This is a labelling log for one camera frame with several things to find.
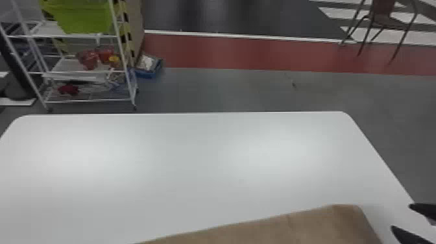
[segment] red object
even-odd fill
[[[98,66],[99,55],[95,51],[83,51],[76,54],[77,59],[86,70],[93,70]]]
[[[357,56],[360,44],[338,43],[146,34],[143,52],[166,67],[436,75],[436,47],[404,45],[391,62],[396,44],[373,43]]]
[[[78,86],[73,86],[73,85],[65,85],[65,86],[61,86],[58,88],[59,93],[61,93],[62,95],[65,93],[68,93],[72,96],[76,96],[77,94],[79,94],[79,87]]]
[[[112,48],[98,47],[95,49],[99,55],[102,64],[109,64],[109,58],[114,55],[114,50]]]

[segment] yellow object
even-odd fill
[[[119,58],[118,58],[118,56],[111,56],[111,57],[109,57],[109,61],[114,62],[114,63],[118,63]]]

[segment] green plastic bin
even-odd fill
[[[40,0],[40,4],[67,34],[109,32],[112,27],[108,1]],[[114,6],[115,13],[117,9],[118,4]]]

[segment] metal chair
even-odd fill
[[[403,21],[400,21],[399,19],[391,17],[391,14],[394,10],[394,4],[395,4],[396,0],[372,0],[369,14],[363,16],[359,20],[357,25],[354,27],[354,29],[350,32],[350,30],[353,27],[354,22],[356,21],[357,16],[359,15],[360,10],[362,9],[362,6],[365,3],[365,1],[366,0],[361,0],[360,4],[356,10],[356,13],[354,14],[354,17],[350,23],[350,26],[348,26],[348,29],[346,31],[346,37],[341,41],[341,45],[344,44],[345,41],[351,37],[351,35],[353,35],[354,31],[356,31],[356,29],[362,24],[364,19],[369,19],[369,26],[368,26],[367,32],[365,34],[365,37],[362,41],[362,44],[360,46],[359,53],[357,55],[360,55],[362,53],[363,47],[365,46],[365,43],[368,39],[368,35],[369,35],[369,32],[371,31],[371,28],[373,28],[374,26],[379,26],[380,30],[374,35],[374,37],[371,38],[370,42],[374,41],[377,38],[377,36],[380,35],[380,33],[382,33],[382,31],[385,29],[404,31],[404,34],[401,37],[400,42],[396,46],[394,55],[391,58],[391,60],[393,60],[396,57],[396,55],[398,54],[398,51],[400,50],[400,48],[404,42],[404,39],[406,38],[406,36],[410,30],[410,27],[412,26],[413,22],[415,21],[415,19],[418,16],[418,11],[417,11],[417,6],[415,4],[415,1],[410,0],[411,6],[412,6],[413,12],[414,12],[413,17],[412,17],[410,23],[404,23]]]

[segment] beige fabric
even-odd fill
[[[357,206],[333,205],[201,230],[143,244],[380,244]]]

